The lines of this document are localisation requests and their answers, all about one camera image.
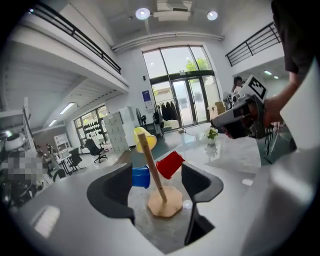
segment potted plant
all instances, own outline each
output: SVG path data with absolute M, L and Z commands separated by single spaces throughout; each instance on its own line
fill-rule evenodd
M 218 137 L 218 130 L 214 128 L 210 128 L 209 132 L 205 134 L 207 138 L 207 143 L 209 145 L 213 145 L 216 142 L 216 139 Z

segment black sleeve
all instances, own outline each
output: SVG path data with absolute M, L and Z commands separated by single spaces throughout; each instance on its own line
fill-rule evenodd
M 294 7 L 284 5 L 284 1 L 273 0 L 271 7 L 273 19 L 278 30 L 283 51 L 285 70 L 298 74 L 303 80 L 308 73 L 312 63 L 314 52 L 313 46 L 309 42 L 309 37 L 305 35 L 304 26 L 306 24 L 293 19 L 297 10 Z

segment round ceiling light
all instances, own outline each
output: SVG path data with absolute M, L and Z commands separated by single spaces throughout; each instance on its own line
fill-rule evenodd
M 148 17 L 150 16 L 150 11 L 147 8 L 140 8 L 136 10 L 135 16 L 139 20 L 145 20 L 145 19 L 148 19 Z
M 214 11 L 214 10 L 209 11 L 208 15 L 207 15 L 207 18 L 208 18 L 209 21 L 214 21 L 214 20 L 216 20 L 218 18 L 218 13 L 216 11 Z

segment black shirt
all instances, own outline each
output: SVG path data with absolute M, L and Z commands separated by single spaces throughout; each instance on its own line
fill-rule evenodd
M 278 30 L 283 51 L 285 70 L 298 74 L 302 81 L 308 73 L 315 55 L 315 33 L 319 28 L 316 7 L 304 0 L 296 4 L 294 1 L 273 0 L 271 4 L 273 20 Z

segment red cup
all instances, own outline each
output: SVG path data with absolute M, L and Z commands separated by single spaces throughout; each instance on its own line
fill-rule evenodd
M 156 162 L 156 168 L 163 177 L 170 180 L 172 175 L 179 169 L 184 161 L 185 160 L 177 151 L 173 151 L 164 159 Z

